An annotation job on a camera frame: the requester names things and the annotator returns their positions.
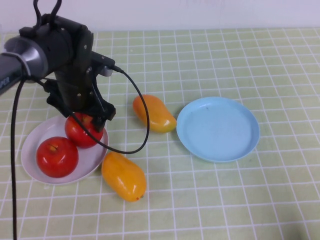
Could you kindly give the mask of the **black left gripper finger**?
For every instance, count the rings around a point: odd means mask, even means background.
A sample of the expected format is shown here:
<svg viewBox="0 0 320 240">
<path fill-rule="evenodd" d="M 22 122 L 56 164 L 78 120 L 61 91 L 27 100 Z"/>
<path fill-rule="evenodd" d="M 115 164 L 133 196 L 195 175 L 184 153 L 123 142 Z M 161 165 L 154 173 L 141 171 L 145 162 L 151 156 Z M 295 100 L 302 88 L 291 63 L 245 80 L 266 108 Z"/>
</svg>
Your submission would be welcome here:
<svg viewBox="0 0 320 240">
<path fill-rule="evenodd" d="M 102 100 L 96 101 L 91 108 L 91 123 L 97 132 L 101 132 L 105 127 L 106 121 L 111 121 L 116 114 L 116 108 L 113 104 Z"/>
<path fill-rule="evenodd" d="M 45 82 L 45 92 L 49 93 L 49 96 L 46 99 L 46 102 L 57 109 L 65 118 L 68 118 L 74 111 L 67 106 L 65 101 L 63 100 L 63 94 L 59 89 L 59 84 L 62 85 L 63 89 L 71 89 L 74 90 L 74 85 L 61 82 L 56 79 L 46 79 Z"/>
</svg>

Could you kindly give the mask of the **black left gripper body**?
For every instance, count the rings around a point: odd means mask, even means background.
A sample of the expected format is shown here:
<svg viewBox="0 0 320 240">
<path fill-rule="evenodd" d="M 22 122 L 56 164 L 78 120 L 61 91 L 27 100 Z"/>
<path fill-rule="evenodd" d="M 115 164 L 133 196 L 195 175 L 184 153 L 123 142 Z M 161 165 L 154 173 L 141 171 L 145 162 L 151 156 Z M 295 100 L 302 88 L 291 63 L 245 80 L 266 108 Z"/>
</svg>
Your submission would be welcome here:
<svg viewBox="0 0 320 240">
<path fill-rule="evenodd" d="M 99 63 L 88 66 L 70 63 L 54 71 L 62 100 L 72 111 L 83 113 L 104 111 L 96 80 L 103 67 Z"/>
</svg>

